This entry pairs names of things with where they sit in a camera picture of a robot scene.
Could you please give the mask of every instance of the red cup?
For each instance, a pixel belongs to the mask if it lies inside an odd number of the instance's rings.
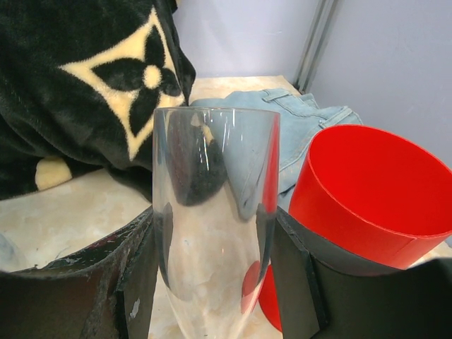
[[[405,269],[452,235],[451,206],[452,171],[432,154],[386,131],[338,125],[312,140],[289,214],[354,254]],[[263,310],[276,301],[273,276],[266,288]],[[279,314],[266,316],[280,328]]]

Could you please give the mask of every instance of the marble surface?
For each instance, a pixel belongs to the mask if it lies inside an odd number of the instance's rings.
[[[234,90],[287,88],[282,77],[197,79],[191,100],[225,97]],[[74,179],[48,191],[0,202],[0,231],[22,252],[15,269],[43,267],[124,226],[149,206],[139,193],[114,181],[105,171]],[[418,263],[451,256],[441,244]],[[277,339],[283,336],[267,322],[257,304],[242,338]],[[154,296],[149,338],[183,339],[166,296],[160,274]]]

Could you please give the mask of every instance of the clear glass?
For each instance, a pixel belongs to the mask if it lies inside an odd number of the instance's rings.
[[[188,339],[237,339],[270,260],[279,114],[154,111],[153,208],[160,272]]]

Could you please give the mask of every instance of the white wall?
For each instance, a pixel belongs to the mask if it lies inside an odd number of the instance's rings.
[[[311,92],[452,167],[452,1],[344,1]]]
[[[182,0],[174,15],[198,76],[296,77],[316,0]]]

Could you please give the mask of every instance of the fleece blanket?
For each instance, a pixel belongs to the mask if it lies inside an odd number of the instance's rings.
[[[195,70],[177,0],[0,0],[0,200],[105,168],[152,199],[156,107]]]

